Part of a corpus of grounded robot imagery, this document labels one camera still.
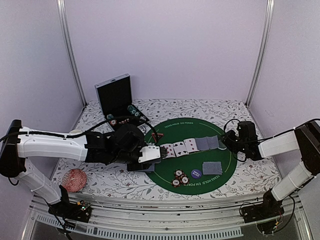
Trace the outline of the eight of diamonds card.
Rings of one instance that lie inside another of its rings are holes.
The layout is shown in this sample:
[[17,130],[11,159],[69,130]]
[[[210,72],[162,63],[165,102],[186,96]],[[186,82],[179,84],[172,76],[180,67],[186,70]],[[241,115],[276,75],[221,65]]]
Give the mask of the eight of diamonds card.
[[165,148],[165,150],[166,150],[165,159],[175,158],[175,157],[176,157],[176,154],[175,154],[174,147],[173,147],[173,144],[172,144],[172,143],[162,144],[161,147],[162,147],[162,148]]

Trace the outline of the three of diamonds card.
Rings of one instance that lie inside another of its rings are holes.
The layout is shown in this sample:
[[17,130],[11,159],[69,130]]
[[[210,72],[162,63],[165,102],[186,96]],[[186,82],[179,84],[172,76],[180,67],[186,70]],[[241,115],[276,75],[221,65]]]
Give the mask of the three of diamonds card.
[[188,138],[183,140],[184,145],[186,147],[186,151],[190,153],[198,152],[199,149],[197,147],[196,140],[194,138]]

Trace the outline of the red black 100 chip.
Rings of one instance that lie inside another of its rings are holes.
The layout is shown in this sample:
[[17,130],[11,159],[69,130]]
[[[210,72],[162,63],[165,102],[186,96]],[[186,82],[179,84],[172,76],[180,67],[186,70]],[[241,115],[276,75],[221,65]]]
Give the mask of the red black 100 chip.
[[177,178],[177,179],[182,177],[183,175],[184,175],[184,172],[182,170],[180,170],[180,169],[177,169],[177,170],[174,171],[174,177]]

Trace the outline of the green dealer button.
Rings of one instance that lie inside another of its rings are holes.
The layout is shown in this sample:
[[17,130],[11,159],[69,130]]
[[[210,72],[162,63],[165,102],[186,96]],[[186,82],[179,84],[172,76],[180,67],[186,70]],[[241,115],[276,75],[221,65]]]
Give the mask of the green dealer button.
[[224,151],[227,149],[227,147],[221,141],[218,144],[219,144],[219,147],[218,147],[219,150]]

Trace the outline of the dealt playing card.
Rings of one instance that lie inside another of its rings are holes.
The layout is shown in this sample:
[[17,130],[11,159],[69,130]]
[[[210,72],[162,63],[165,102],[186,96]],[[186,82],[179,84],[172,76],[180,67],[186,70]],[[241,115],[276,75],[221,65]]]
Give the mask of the dealt playing card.
[[222,175],[222,163],[220,161],[205,161],[202,163],[203,175]]
[[147,169],[144,169],[143,172],[145,173],[153,173],[156,170],[156,167],[159,163],[152,163]]

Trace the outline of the purple small blind button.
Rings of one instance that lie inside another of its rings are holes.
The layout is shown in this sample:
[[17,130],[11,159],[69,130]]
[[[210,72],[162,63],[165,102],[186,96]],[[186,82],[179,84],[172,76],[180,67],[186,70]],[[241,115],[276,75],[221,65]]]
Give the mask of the purple small blind button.
[[199,169],[193,169],[191,171],[191,177],[194,179],[200,179],[202,177],[202,172]]

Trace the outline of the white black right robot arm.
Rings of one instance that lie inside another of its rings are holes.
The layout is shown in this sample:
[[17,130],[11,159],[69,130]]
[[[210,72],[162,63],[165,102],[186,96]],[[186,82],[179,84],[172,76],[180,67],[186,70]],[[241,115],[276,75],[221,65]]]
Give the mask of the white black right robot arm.
[[239,121],[236,130],[221,137],[222,143],[234,154],[243,153],[246,159],[260,161],[294,153],[300,162],[274,187],[268,190],[259,206],[262,218],[278,210],[278,203],[320,174],[320,120],[314,118],[296,127],[267,138],[258,138],[252,121]]

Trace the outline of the black triangular card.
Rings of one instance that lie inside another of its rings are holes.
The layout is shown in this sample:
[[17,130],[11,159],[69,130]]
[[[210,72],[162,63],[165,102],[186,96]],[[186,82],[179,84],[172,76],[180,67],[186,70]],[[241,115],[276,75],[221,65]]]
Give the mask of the black triangular card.
[[164,136],[163,133],[152,133],[151,134],[151,137],[153,138],[154,140],[154,143],[157,144],[159,142],[159,140]]

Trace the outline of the four of clubs card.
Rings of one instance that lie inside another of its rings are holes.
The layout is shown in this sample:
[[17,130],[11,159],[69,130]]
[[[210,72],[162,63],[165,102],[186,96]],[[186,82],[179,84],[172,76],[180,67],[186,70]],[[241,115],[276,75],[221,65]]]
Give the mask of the four of clubs card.
[[173,143],[173,149],[177,158],[189,154],[183,141]]

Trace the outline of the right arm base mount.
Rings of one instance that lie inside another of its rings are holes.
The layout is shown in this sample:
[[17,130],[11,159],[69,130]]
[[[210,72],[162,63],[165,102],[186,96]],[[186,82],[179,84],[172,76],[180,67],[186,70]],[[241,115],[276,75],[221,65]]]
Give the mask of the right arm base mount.
[[282,202],[264,200],[262,203],[244,202],[239,214],[245,223],[258,222],[257,229],[265,235],[273,234],[285,213]]

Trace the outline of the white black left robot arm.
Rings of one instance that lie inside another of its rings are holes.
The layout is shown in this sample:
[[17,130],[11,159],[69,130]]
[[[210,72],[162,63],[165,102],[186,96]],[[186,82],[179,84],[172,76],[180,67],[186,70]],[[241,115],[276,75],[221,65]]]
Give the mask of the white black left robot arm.
[[149,162],[168,155],[165,147],[148,144],[144,137],[133,124],[124,124],[107,133],[94,130],[56,133],[23,127],[21,120],[14,119],[0,139],[0,174],[25,183],[31,192],[54,205],[63,217],[70,217],[75,210],[67,190],[45,177],[29,158],[65,158],[105,165],[121,160],[129,163],[130,170],[143,170],[148,168]]

